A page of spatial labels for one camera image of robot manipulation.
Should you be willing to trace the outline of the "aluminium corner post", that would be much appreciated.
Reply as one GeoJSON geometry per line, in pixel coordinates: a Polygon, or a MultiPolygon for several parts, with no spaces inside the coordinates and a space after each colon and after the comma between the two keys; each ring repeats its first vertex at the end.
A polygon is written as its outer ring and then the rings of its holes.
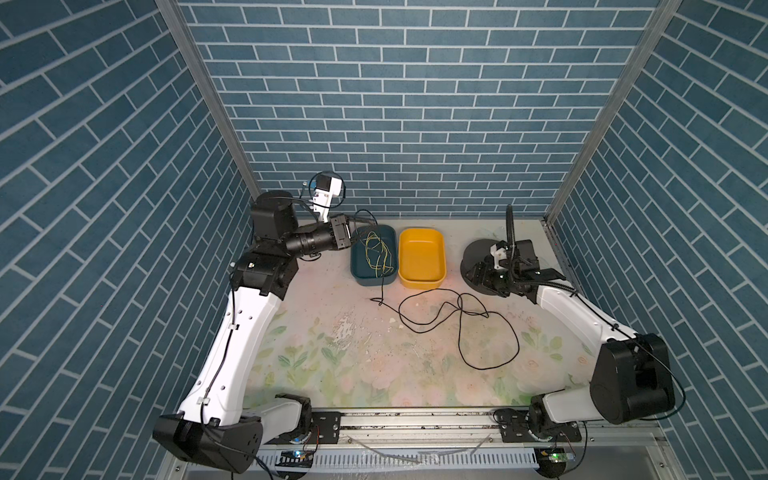
{"type": "Polygon", "coordinates": [[[566,201],[575,190],[575,187],[589,166],[600,143],[617,116],[620,108],[639,78],[643,67],[648,62],[663,33],[669,26],[674,14],[678,11],[681,0],[661,0],[651,14],[648,24],[629,55],[615,85],[613,86],[606,104],[596,117],[595,123],[585,137],[583,146],[575,157],[574,162],[563,179],[552,203],[546,210],[543,225],[553,228],[556,220],[564,210],[566,201]]]}
{"type": "Polygon", "coordinates": [[[216,90],[212,77],[194,41],[177,1],[157,0],[156,5],[174,39],[195,85],[206,103],[248,192],[253,200],[261,193],[245,151],[216,90]]]}

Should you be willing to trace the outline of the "dark teal plastic bin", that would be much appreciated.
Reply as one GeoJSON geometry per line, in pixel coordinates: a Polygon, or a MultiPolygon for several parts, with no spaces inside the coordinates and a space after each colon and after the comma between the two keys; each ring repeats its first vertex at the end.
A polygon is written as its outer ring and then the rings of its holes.
{"type": "Polygon", "coordinates": [[[397,236],[389,225],[357,228],[350,253],[350,272],[361,286],[386,286],[398,274],[397,236]]]}

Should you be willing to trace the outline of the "dark grey perforated spool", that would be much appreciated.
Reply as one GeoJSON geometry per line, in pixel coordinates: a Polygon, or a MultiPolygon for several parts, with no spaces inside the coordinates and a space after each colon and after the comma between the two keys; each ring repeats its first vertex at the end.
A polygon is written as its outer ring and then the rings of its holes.
{"type": "Polygon", "coordinates": [[[519,282],[491,282],[490,246],[493,239],[480,239],[470,243],[463,253],[460,273],[467,285],[481,294],[499,297],[524,296],[525,287],[519,282]]]}

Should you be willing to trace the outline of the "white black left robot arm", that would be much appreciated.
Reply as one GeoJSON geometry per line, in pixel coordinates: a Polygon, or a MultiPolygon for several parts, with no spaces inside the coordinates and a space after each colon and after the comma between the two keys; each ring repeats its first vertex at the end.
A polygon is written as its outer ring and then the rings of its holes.
{"type": "Polygon", "coordinates": [[[348,219],[330,215],[343,190],[317,185],[308,198],[261,194],[251,208],[253,240],[234,263],[229,297],[214,343],[177,412],[162,415],[152,437],[181,461],[241,474],[275,439],[313,434],[310,399],[281,394],[251,412],[245,388],[258,350],[299,269],[299,260],[351,246],[348,219]]]}

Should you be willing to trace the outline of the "aluminium corner post right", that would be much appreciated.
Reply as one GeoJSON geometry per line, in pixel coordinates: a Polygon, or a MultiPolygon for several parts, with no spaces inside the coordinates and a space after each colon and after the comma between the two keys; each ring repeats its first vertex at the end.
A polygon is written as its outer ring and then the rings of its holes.
{"type": "Polygon", "coordinates": [[[620,108],[639,78],[643,67],[648,62],[663,33],[669,26],[674,14],[678,11],[681,0],[661,0],[651,14],[648,24],[629,55],[615,85],[613,86],[606,104],[596,117],[595,123],[585,137],[583,146],[575,157],[574,162],[563,179],[552,203],[546,210],[543,225],[553,228],[556,220],[564,210],[566,201],[575,190],[575,187],[589,166],[600,143],[617,116],[620,108]]]}

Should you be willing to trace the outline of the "yellow plastic bin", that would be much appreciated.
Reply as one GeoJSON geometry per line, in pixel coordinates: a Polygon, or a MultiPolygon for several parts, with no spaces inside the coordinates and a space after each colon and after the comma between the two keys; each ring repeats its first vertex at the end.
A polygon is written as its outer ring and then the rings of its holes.
{"type": "Polygon", "coordinates": [[[445,241],[432,228],[406,228],[399,235],[398,276],[413,290],[438,288],[447,275],[445,241]]]}

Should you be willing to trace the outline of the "aluminium front rail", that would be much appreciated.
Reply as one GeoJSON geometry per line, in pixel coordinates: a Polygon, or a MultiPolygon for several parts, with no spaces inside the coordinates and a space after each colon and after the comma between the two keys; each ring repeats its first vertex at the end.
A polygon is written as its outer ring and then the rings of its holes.
{"type": "Polygon", "coordinates": [[[556,424],[523,407],[307,410],[282,401],[238,424],[160,417],[163,479],[679,479],[649,422],[556,424]]]}

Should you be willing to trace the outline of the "aluminium corner post left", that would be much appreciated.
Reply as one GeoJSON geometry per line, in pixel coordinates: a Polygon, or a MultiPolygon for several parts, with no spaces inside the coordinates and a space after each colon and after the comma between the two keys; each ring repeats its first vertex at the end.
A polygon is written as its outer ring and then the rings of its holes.
{"type": "Polygon", "coordinates": [[[157,0],[156,5],[174,39],[195,85],[206,103],[248,192],[253,200],[261,193],[245,151],[216,90],[212,77],[194,41],[177,1],[157,0]]]}

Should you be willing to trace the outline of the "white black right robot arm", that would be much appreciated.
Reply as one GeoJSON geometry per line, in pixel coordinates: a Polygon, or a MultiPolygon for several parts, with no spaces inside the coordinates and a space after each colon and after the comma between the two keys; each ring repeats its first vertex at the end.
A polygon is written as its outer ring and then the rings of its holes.
{"type": "Polygon", "coordinates": [[[502,298],[519,296],[563,323],[596,363],[587,386],[535,396],[525,425],[530,436],[549,441],[565,427],[604,420],[621,425],[662,418],[680,402],[666,343],[619,323],[568,285],[563,274],[541,267],[530,240],[515,236],[514,210],[505,212],[506,237],[472,242],[464,251],[461,276],[475,291],[502,298]]]}

